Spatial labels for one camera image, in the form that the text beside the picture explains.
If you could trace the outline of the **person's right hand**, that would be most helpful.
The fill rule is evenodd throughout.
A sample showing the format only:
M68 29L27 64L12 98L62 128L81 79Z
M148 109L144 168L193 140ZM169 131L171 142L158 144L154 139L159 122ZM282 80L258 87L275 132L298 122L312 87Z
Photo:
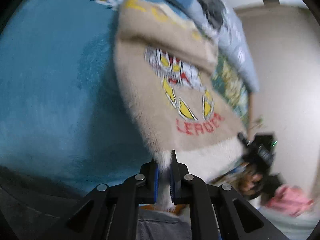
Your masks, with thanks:
M252 196L259 191L263 175L259 173L244 174L238 182L238 190L243 196Z

